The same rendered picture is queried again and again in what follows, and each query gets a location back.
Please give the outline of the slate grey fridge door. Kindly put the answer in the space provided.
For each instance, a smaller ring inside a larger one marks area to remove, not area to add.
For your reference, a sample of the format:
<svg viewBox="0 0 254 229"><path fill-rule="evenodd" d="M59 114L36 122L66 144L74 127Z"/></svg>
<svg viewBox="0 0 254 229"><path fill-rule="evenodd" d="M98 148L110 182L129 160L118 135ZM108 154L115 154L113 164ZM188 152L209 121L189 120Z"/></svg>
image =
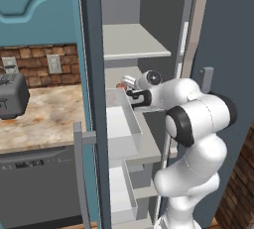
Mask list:
<svg viewBox="0 0 254 229"><path fill-rule="evenodd" d="M218 133L228 154L219 170L219 190L195 209L206 227L216 218L221 229L247 229L254 216L254 147L243 146L254 121L254 0L206 0L191 77L214 68L211 90L232 99L238 118Z"/></svg>
<svg viewBox="0 0 254 229"><path fill-rule="evenodd" d="M101 0L81 0L101 229L111 229Z"/></svg>

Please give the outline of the grey wall socket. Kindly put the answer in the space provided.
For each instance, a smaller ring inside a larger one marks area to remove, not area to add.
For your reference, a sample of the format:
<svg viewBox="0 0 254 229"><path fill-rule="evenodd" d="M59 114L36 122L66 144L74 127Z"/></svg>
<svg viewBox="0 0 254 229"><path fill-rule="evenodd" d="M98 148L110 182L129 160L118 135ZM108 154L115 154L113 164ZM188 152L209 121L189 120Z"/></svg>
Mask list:
<svg viewBox="0 0 254 229"><path fill-rule="evenodd" d="M61 59L59 55L47 55L50 74L62 73Z"/></svg>
<svg viewBox="0 0 254 229"><path fill-rule="evenodd" d="M6 73L15 74L19 72L15 57L3 57L2 62Z"/></svg>

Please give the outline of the dark grey fridge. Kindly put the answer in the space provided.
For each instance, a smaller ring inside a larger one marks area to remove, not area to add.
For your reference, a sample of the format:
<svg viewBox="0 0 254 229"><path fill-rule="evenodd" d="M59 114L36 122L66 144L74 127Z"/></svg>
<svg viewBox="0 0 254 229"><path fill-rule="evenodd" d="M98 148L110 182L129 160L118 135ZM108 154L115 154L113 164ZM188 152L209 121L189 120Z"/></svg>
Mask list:
<svg viewBox="0 0 254 229"><path fill-rule="evenodd" d="M123 75L138 77L155 70L162 80L189 77L197 49L206 0L101 0L102 24L140 24L168 51L169 57L105 60L105 85L112 88ZM153 177L166 158L153 164L128 166L137 201L136 219L118 223L112 229L153 229L159 202Z"/></svg>

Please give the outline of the clear white fridge drawer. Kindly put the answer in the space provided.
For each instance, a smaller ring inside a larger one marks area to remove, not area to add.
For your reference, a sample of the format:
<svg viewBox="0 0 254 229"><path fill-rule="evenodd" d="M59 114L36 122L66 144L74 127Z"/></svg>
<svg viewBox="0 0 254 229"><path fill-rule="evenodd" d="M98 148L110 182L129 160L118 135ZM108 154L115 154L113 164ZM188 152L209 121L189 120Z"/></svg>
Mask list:
<svg viewBox="0 0 254 229"><path fill-rule="evenodd" d="M111 223L133 221L137 216L137 201L124 160L109 162Z"/></svg>
<svg viewBox="0 0 254 229"><path fill-rule="evenodd" d="M108 157L121 159L139 153L142 130L123 88L106 90Z"/></svg>

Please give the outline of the teal wall cupboard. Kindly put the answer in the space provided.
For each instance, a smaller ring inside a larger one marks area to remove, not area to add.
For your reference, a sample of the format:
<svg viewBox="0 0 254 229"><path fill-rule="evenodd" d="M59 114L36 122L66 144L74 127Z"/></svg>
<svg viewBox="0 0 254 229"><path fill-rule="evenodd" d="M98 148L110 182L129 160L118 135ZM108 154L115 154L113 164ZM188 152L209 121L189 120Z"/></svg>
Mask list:
<svg viewBox="0 0 254 229"><path fill-rule="evenodd" d="M0 0L0 47L78 41L77 0Z"/></svg>

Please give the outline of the white fridge shelf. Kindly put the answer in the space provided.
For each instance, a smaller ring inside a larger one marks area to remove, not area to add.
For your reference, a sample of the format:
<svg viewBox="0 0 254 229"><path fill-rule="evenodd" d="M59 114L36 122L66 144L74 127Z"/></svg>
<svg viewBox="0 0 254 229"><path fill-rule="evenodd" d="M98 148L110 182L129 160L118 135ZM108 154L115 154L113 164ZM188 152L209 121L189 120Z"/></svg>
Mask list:
<svg viewBox="0 0 254 229"><path fill-rule="evenodd" d="M105 60L169 57L168 51L140 24L103 26Z"/></svg>

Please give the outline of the dark grey toaster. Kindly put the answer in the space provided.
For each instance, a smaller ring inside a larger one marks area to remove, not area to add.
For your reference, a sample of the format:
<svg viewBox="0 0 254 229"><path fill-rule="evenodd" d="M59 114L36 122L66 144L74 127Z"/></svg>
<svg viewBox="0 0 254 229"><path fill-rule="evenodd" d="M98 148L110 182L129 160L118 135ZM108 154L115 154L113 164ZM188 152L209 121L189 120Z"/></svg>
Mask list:
<svg viewBox="0 0 254 229"><path fill-rule="evenodd" d="M0 74L0 119L15 119L25 113L30 98L22 73Z"/></svg>

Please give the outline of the grey fridge shelf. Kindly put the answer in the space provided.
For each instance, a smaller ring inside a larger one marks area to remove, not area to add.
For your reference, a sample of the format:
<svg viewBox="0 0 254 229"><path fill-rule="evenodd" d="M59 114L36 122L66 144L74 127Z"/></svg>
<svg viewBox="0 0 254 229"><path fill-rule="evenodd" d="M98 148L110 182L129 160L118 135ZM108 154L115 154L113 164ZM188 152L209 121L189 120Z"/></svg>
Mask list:
<svg viewBox="0 0 254 229"><path fill-rule="evenodd" d="M126 158L128 166L157 163L161 160L161 150L165 139L165 112L135 113L143 132L137 156Z"/></svg>

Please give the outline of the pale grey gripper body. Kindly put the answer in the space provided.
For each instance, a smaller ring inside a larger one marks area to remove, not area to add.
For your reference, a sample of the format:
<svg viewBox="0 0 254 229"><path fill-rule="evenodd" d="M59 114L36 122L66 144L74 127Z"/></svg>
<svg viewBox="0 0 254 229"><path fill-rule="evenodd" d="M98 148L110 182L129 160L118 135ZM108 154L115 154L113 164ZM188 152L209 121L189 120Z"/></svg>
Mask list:
<svg viewBox="0 0 254 229"><path fill-rule="evenodd" d="M136 79L130 75L124 75L121 79L121 82L131 89L136 88L136 85L135 85Z"/></svg>

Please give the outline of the dark grey dishwasher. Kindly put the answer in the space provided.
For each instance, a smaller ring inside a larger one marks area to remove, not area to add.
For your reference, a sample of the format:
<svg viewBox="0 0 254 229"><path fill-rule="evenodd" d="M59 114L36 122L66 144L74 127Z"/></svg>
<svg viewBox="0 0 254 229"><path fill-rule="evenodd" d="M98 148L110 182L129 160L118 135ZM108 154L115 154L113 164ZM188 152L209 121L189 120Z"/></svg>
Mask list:
<svg viewBox="0 0 254 229"><path fill-rule="evenodd" d="M72 146L0 155L4 229L59 229L81 222Z"/></svg>

